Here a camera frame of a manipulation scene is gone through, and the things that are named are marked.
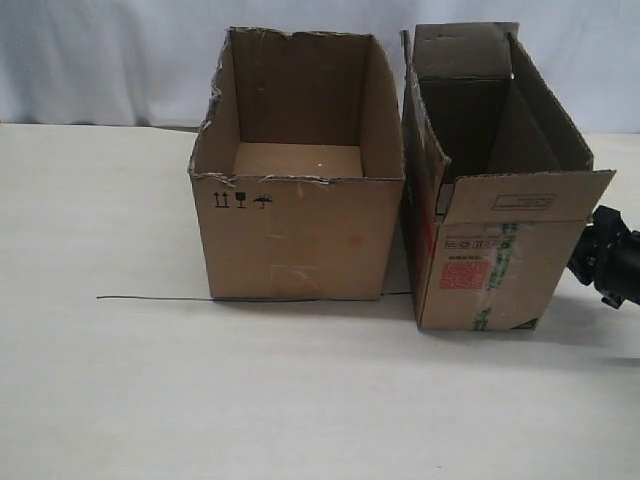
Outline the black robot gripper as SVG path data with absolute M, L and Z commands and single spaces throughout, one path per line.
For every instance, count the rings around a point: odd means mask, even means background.
M 567 268 L 582 285 L 592 285 L 604 304 L 639 304 L 639 232 L 626 226 L 618 210 L 596 208 Z

